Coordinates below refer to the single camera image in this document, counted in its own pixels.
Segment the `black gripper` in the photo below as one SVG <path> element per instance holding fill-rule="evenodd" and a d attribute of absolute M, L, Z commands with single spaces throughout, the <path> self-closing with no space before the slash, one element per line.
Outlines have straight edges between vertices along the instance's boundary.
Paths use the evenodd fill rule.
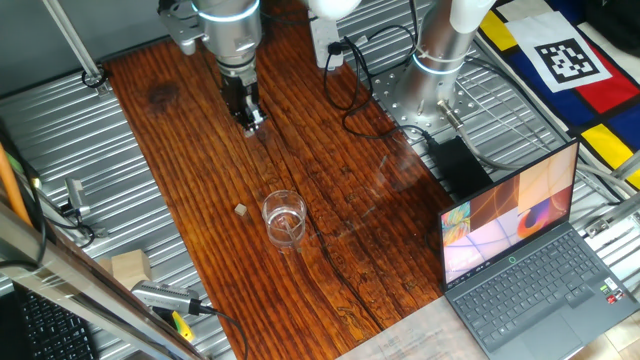
<path fill-rule="evenodd" d="M 234 115 L 245 135 L 253 136 L 265 119 L 265 114 L 259 106 L 257 78 L 223 75 L 222 95 L 229 112 Z"/>

